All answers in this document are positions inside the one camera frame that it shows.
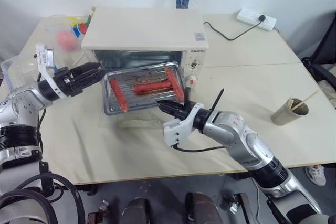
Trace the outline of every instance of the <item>hot dog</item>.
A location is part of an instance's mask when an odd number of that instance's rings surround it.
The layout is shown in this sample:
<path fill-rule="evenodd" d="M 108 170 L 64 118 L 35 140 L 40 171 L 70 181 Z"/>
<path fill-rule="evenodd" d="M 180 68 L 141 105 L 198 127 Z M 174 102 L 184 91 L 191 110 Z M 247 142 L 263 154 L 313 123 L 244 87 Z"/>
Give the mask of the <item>hot dog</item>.
<path fill-rule="evenodd" d="M 173 71 L 169 68 L 166 67 L 166 77 L 168 81 L 171 82 L 174 93 L 176 95 L 176 98 L 178 101 L 183 101 L 184 100 L 184 92 L 182 88 L 180 87 L 180 84 L 178 83 Z"/>
<path fill-rule="evenodd" d="M 123 112 L 127 112 L 129 107 L 127 101 L 124 97 L 124 94 L 121 92 L 119 85 L 115 79 L 110 80 L 110 85 L 113 90 L 115 97 L 118 99 L 119 106 Z"/>
<path fill-rule="evenodd" d="M 161 82 L 154 82 L 148 84 L 139 84 L 133 87 L 133 91 L 135 93 L 147 92 L 152 90 L 161 90 L 166 89 L 171 86 L 170 81 L 161 81 Z"/>

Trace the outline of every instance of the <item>power strip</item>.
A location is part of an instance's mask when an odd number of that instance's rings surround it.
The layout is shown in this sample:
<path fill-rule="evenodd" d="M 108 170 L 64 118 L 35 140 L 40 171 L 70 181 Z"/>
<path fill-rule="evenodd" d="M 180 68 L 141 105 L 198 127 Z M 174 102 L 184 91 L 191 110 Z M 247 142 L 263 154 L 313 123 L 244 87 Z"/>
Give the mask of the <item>power strip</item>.
<path fill-rule="evenodd" d="M 237 15 L 237 20 L 240 21 L 240 22 L 243 22 L 243 23 L 247 23 L 249 25 L 257 25 L 259 23 L 259 16 L 260 15 L 264 15 L 262 13 L 257 13 L 257 12 L 254 12 L 252 10 L 248 10 L 248 9 L 241 9 L 241 11 L 238 13 Z M 272 17 L 269 17 L 269 16 L 266 16 L 266 19 L 260 23 L 259 28 L 263 29 L 263 30 L 266 30 L 266 31 L 271 31 L 273 30 L 274 26 L 275 26 L 275 23 L 277 22 L 277 19 L 276 18 L 272 18 Z"/>

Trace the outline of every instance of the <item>oven control knob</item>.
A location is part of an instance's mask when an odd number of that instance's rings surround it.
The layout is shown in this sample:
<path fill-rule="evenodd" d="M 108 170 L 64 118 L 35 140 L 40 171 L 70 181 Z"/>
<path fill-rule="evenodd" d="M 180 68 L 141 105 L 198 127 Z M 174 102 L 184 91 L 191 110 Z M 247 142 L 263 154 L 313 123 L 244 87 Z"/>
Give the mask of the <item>oven control knob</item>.
<path fill-rule="evenodd" d="M 192 88 L 197 82 L 196 76 L 187 76 L 185 77 L 185 84 L 187 87 Z"/>

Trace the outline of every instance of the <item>white oven top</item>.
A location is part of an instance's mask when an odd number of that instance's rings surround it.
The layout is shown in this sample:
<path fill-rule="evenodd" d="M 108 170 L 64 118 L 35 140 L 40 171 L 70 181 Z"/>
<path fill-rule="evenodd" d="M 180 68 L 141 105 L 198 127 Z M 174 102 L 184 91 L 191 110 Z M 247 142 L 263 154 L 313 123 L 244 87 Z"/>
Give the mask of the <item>white oven top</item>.
<path fill-rule="evenodd" d="M 97 8 L 82 42 L 104 50 L 207 47 L 201 14 L 190 9 Z"/>

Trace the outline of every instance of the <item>pink ball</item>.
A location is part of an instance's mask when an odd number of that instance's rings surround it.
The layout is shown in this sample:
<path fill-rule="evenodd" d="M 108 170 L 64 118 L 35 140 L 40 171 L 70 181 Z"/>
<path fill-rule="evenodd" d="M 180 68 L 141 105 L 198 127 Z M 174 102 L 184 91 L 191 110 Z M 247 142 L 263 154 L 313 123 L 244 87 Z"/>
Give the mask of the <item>pink ball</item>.
<path fill-rule="evenodd" d="M 56 33 L 56 41 L 64 51 L 73 51 L 77 47 L 75 35 L 70 31 L 59 31 Z"/>

